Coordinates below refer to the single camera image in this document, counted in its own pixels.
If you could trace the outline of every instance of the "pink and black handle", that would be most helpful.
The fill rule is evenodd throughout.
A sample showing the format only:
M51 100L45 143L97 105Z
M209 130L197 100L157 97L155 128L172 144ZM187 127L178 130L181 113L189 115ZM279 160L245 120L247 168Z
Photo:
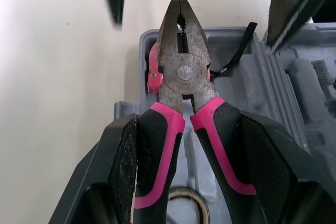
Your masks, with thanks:
M173 109L155 103L136 124L138 172L133 223L164 224L185 121Z
M239 137L241 118L240 110L220 97L208 102L191 117L234 224L249 223L252 209L259 204L242 152L244 143ZM253 218L263 220L261 210L257 216L254 211Z

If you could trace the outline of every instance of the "black strap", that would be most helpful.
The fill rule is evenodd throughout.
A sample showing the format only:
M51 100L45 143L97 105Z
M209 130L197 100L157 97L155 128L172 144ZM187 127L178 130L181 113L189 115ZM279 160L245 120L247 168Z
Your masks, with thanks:
M223 70L227 70L232 68L233 66L235 66L236 64L239 63L241 56L244 53L245 48L247 47L248 43L250 42L250 40L253 37L253 33L257 27L257 23L254 22L250 22L250 24L248 24L248 26L246 27L245 33L243 35L243 39L238 47L238 50L236 51L235 55L232 57L232 59L230 60L230 62L223 66ZM217 77L222 77L222 73L223 71L213 71L210 70L210 74L211 74L211 78L210 80L213 81L215 78Z

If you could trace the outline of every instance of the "metal ring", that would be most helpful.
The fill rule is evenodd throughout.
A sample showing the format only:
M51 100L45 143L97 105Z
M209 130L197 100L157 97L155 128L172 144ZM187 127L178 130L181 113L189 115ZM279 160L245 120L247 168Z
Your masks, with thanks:
M172 187L169 190L168 200L188 198L197 204L201 224L210 224L210 213L205 199L194 189L185 186Z

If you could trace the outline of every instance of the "tool handle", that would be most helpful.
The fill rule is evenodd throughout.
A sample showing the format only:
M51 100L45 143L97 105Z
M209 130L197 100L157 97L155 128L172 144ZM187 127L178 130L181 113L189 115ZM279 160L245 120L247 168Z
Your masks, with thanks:
M249 223L249 206L254 204L255 188L244 173L243 148L235 147L236 126L241 120L240 110L216 97L191 117L194 130L218 180L225 197L232 223Z
M138 117L136 124L134 224L164 224L185 121L178 112L155 103Z

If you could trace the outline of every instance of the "pliers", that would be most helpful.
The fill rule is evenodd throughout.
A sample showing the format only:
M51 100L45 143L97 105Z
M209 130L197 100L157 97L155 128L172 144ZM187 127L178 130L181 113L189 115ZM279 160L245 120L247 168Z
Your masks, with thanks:
M223 194L228 196L232 221L243 223L238 219L247 214L248 204L254 204L256 191L252 184L238 179L226 153L241 118L240 110L219 97L209 80L207 39L187 0L170 2L157 43L163 84L159 102L138 117L140 149L134 223L165 223L169 188L185 126L184 99L191 99L193 128Z

